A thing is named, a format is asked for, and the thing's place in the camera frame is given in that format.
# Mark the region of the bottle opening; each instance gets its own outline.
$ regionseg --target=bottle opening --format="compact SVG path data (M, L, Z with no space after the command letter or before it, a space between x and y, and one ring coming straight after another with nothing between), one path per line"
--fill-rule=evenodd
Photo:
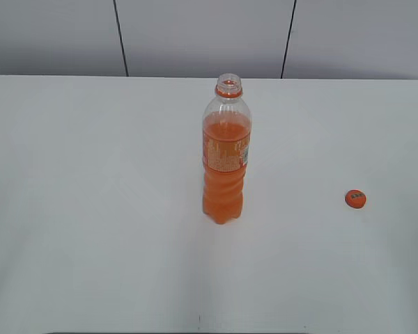
M215 86L215 94L228 99L242 96L243 89L240 77L232 73L220 75Z

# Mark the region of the plastic bottle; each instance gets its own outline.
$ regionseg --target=plastic bottle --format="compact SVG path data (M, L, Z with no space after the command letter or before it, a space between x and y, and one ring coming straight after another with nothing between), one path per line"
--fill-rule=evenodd
M251 112L241 97L240 78L223 74L203 114L203 211L218 224L242 212Z

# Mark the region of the bottle cap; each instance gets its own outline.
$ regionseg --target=bottle cap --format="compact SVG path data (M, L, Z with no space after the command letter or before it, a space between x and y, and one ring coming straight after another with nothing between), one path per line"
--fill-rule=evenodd
M228 99L242 96L243 89L240 77L232 73L220 75L215 86L215 94Z
M365 205L366 201L367 198L365 194L360 190L350 190L346 194L347 204L355 209L361 209Z

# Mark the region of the white table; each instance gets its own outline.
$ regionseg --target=white table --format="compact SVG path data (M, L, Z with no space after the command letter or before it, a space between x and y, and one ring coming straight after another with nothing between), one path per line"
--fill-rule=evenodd
M0 77L0 333L418 333L418 81L244 80L223 226L201 211L214 85Z

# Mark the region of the bottle label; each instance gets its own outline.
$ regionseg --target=bottle label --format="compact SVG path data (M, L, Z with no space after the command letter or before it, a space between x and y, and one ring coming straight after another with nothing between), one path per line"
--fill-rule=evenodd
M203 163L218 172L239 170L248 162L249 137L218 141L203 132Z

